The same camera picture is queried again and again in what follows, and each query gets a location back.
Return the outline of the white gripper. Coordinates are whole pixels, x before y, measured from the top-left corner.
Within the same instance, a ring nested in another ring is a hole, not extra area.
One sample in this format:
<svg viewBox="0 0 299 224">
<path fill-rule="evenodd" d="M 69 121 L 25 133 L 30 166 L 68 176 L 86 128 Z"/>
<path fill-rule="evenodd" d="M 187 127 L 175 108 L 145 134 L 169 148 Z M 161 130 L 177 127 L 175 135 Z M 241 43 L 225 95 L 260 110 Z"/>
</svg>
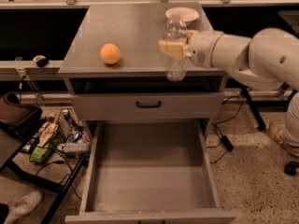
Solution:
<svg viewBox="0 0 299 224">
<path fill-rule="evenodd" d="M 159 50 L 164 55 L 176 60 L 187 57 L 196 65 L 204 68 L 212 67 L 213 50 L 224 32 L 207 30 L 187 30 L 189 45 L 183 41 L 159 40 Z"/>
</svg>

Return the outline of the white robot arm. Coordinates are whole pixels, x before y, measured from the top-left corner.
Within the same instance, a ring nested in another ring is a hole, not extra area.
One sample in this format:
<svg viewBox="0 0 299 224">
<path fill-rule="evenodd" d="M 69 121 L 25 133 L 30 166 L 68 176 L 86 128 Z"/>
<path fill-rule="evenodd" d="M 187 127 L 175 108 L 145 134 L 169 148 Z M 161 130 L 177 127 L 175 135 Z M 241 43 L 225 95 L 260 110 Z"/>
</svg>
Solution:
<svg viewBox="0 0 299 224">
<path fill-rule="evenodd" d="M 252 38 L 190 30 L 185 38 L 161 39 L 159 49 L 176 60 L 221 69 L 254 90 L 272 91 L 284 83 L 299 90 L 299 38 L 277 28 Z"/>
</svg>

